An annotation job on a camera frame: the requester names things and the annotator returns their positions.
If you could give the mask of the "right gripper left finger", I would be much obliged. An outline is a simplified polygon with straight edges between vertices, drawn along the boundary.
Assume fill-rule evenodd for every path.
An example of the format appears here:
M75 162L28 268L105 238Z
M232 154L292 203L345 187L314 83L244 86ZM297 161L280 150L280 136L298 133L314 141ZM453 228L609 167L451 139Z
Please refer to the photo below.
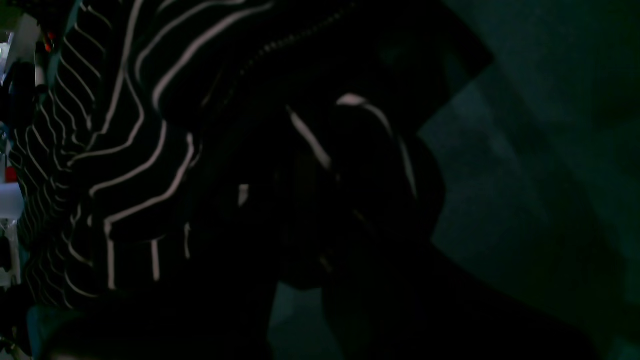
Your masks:
M272 360L277 285L300 224L296 200L210 202L186 224L177 268L149 289L67 313L41 360Z

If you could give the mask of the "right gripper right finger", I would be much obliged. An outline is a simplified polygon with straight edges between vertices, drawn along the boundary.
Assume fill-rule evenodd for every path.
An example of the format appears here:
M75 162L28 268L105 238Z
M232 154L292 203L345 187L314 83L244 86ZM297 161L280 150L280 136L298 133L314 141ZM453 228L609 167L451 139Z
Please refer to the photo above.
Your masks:
M479 280L439 249L345 221L322 287L346 360L599 360L582 331Z

